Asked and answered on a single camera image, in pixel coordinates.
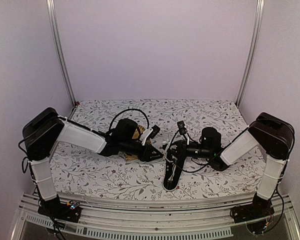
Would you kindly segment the black white canvas sneaker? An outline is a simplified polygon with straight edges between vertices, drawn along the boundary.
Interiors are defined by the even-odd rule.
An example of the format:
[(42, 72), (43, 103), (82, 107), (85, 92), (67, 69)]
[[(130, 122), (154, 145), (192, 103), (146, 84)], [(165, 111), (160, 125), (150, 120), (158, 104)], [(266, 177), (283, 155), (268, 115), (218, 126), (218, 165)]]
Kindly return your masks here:
[[(166, 160), (166, 153), (168, 150), (174, 150), (175, 148), (168, 148), (165, 149), (165, 160)], [(165, 167), (165, 176), (163, 180), (163, 187), (166, 191), (173, 191), (178, 187), (180, 176), (183, 172), (183, 167), (185, 160), (178, 160), (177, 162), (168, 162), (166, 160), (166, 167)]]

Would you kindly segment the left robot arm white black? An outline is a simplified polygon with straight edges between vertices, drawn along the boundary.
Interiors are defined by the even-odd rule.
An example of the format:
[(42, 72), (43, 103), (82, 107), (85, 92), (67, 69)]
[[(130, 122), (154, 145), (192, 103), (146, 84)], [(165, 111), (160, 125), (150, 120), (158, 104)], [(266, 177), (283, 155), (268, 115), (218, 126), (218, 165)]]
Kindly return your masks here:
[(56, 143), (72, 144), (105, 157), (126, 152), (140, 161), (151, 162), (163, 157), (158, 149), (148, 143), (159, 131), (160, 128), (155, 125), (142, 132), (138, 124), (128, 118), (120, 119), (107, 132), (96, 131), (60, 116), (54, 108), (48, 107), (24, 126), (20, 143), (25, 145), (22, 151), (30, 164), (33, 182), (45, 201), (45, 210), (53, 217), (60, 217), (64, 213), (64, 206), (57, 201), (58, 195), (49, 167)]

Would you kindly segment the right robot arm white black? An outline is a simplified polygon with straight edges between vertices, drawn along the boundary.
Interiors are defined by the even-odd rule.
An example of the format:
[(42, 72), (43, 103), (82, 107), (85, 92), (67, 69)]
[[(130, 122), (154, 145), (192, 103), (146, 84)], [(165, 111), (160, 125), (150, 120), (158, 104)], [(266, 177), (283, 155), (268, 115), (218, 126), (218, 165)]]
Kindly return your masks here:
[(213, 127), (202, 129), (199, 141), (189, 136), (172, 140), (165, 148), (165, 176), (163, 187), (167, 191), (177, 188), (180, 176), (185, 172), (187, 158), (207, 159), (202, 167), (224, 171), (254, 148), (265, 153), (265, 169), (248, 213), (259, 218), (268, 209), (268, 204), (284, 176), (286, 165), (295, 144), (295, 131), (291, 124), (262, 112), (239, 133), (228, 145), (222, 147), (221, 133)]

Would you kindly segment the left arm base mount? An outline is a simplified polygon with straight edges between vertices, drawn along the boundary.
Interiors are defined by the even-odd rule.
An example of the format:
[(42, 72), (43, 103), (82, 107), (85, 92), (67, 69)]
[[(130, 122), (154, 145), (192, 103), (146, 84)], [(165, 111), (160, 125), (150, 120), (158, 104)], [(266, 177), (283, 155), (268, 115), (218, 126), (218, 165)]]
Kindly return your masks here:
[(46, 202), (40, 203), (38, 213), (44, 216), (51, 217), (57, 220), (64, 220), (72, 223), (78, 223), (81, 216), (82, 209), (79, 206), (68, 205), (60, 202)]

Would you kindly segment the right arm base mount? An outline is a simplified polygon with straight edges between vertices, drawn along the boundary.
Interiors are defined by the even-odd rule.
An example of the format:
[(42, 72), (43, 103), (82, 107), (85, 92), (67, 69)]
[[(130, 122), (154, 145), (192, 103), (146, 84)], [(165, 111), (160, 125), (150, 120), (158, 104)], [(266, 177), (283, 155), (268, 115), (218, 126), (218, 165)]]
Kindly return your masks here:
[(250, 204), (237, 205), (230, 210), (235, 223), (264, 218), (274, 214), (271, 201), (253, 201)]

